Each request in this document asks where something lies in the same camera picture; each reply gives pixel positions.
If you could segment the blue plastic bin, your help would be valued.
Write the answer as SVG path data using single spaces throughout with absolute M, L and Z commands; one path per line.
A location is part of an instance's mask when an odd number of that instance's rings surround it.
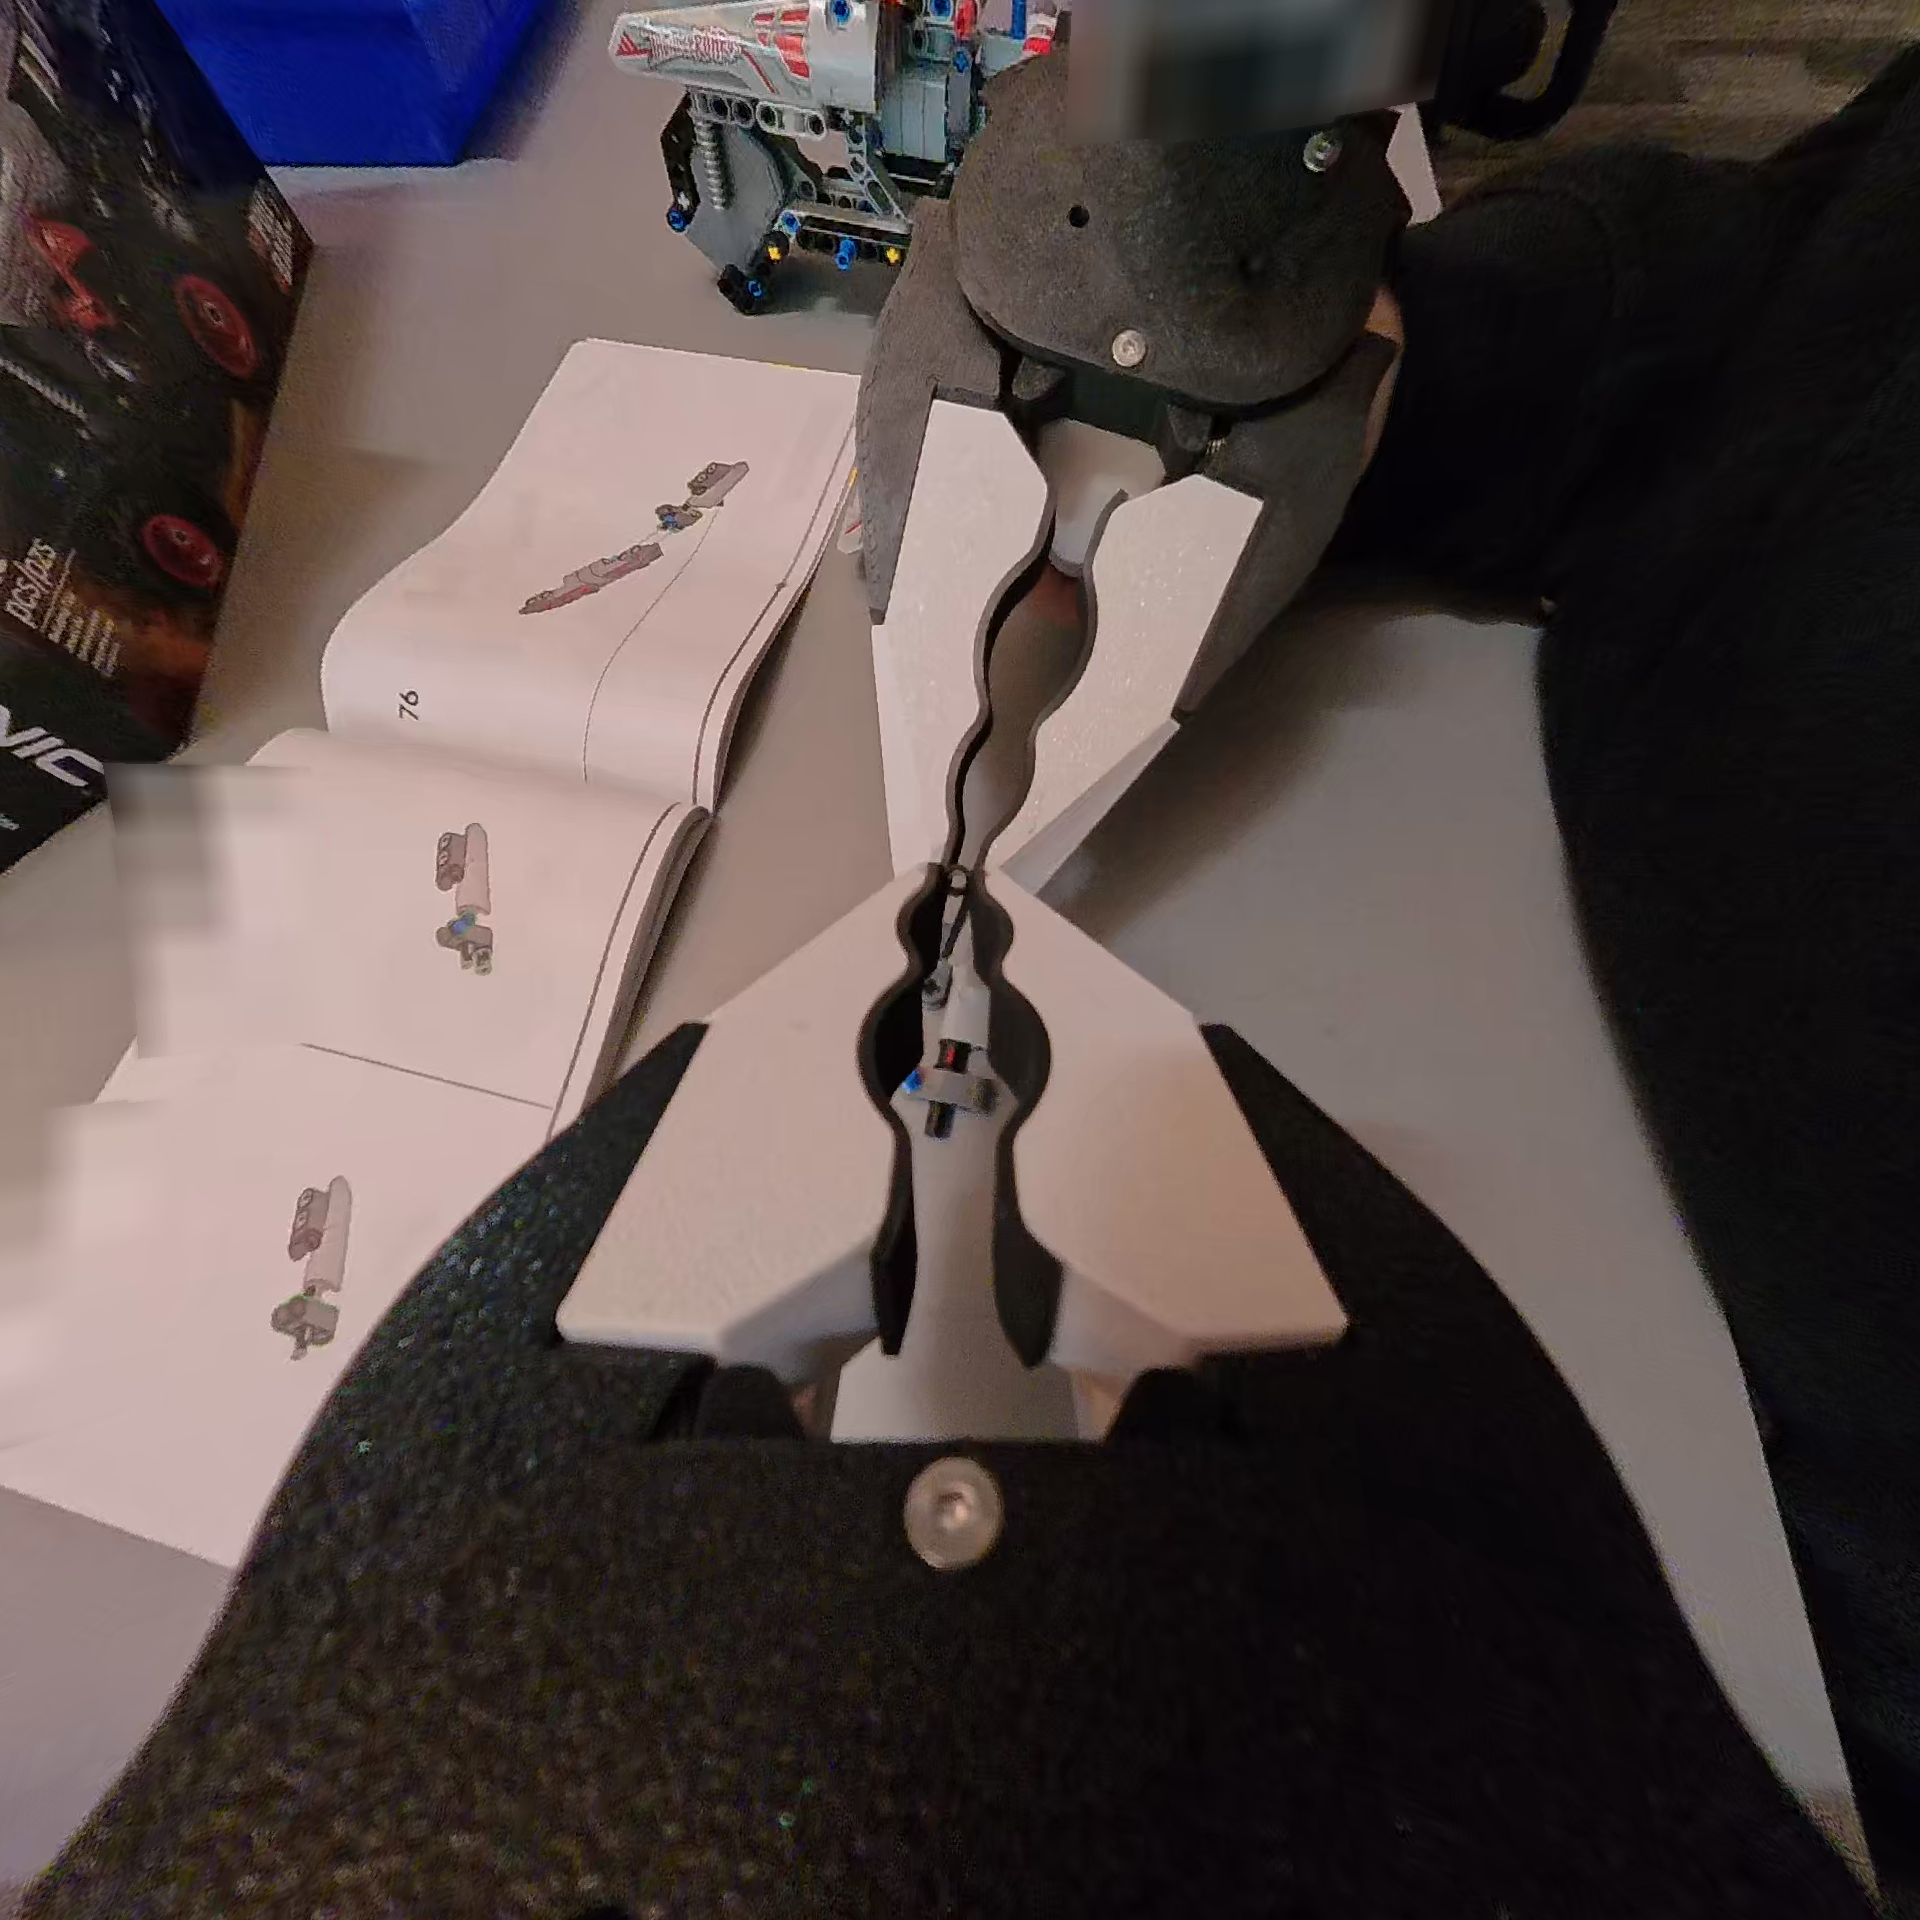
M 160 4 L 267 164 L 466 157 L 551 4 Z

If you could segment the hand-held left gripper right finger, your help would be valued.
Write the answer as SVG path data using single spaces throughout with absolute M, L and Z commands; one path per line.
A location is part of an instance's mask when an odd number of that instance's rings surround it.
M 995 1143 L 993 1296 L 1024 1369 L 1109 1428 L 1143 1374 L 1349 1329 L 1200 1021 L 1007 879 L 970 886 Z

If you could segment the small grey toy brick assembly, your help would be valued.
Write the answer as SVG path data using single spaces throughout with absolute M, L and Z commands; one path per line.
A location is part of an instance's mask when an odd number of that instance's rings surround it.
M 965 958 L 946 958 L 921 989 L 924 1048 L 892 1096 L 907 1127 L 927 1143 L 965 1139 L 993 1121 L 1001 1074 L 993 1062 L 990 995 Z

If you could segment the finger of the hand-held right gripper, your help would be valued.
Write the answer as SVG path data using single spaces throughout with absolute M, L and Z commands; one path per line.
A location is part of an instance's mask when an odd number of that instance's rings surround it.
M 995 620 L 1045 559 L 1055 503 L 1011 418 L 936 399 L 886 615 L 871 628 L 892 874 L 954 863 L 964 782 L 993 723 Z
M 1080 585 L 1087 665 L 1030 731 L 1030 782 L 986 869 L 1043 891 L 1178 735 L 1178 707 L 1263 506 L 1187 477 L 1102 518 Z

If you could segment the grey desk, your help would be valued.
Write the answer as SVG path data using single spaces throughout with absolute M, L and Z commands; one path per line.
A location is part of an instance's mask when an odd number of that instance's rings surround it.
M 852 367 L 867 321 L 731 321 L 612 187 L 641 146 L 281 176 L 322 242 L 211 672 L 215 757 L 321 717 L 321 644 L 466 506 L 579 334 Z M 698 1020 L 883 879 L 867 615 L 813 588 L 641 992 Z M 132 1040 L 104 810 L 2 879 L 2 1197 Z M 1531 626 L 1321 597 L 1147 766 L 1049 905 L 1231 1021 L 1434 1203 L 1572 1372 L 1751 1729 L 1865 1862 L 1735 1349 L 1632 1114 L 1572 923 Z M 2 1491 L 2 1886 L 176 1688 L 227 1578 Z

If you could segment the toy brick vehicle model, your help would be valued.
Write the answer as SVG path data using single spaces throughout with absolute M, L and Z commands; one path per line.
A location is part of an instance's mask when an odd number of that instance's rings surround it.
M 666 224 L 744 314 L 780 265 L 901 267 L 951 195 L 986 85 L 1064 39 L 1064 4 L 657 4 L 620 13 L 612 61 L 675 82 Z

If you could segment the person's right forearm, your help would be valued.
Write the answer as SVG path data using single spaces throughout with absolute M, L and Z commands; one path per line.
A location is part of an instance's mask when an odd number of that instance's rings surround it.
M 1397 242 L 1396 377 L 1332 565 L 1554 597 L 1679 483 L 1724 389 L 1787 422 L 1787 321 L 1868 318 L 1918 267 L 1918 45 L 1765 158 L 1644 142 L 1519 164 Z

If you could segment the black printed cardboard box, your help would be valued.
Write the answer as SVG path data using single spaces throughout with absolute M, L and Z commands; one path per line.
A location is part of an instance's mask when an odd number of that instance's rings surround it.
M 312 252 L 160 4 L 2 5 L 2 869 L 185 742 Z

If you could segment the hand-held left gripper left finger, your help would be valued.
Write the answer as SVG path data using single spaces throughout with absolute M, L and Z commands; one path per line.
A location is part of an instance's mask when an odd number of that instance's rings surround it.
M 726 1001 L 559 1310 L 573 1344 L 833 1379 L 899 1356 L 918 1278 L 913 1139 L 921 985 L 951 869 L 930 863 Z

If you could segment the open instruction booklet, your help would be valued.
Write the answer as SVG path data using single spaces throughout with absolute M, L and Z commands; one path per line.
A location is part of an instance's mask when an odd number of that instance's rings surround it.
M 607 1084 L 854 396 L 576 343 L 334 628 L 322 729 L 123 775 L 135 1040 L 2 1228 L 2 1494 L 240 1561 L 400 1293 Z

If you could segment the person's black clothing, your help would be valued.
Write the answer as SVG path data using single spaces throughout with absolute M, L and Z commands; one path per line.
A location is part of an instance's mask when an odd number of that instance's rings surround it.
M 1918 554 L 1544 644 L 1582 933 L 1918 1914 Z

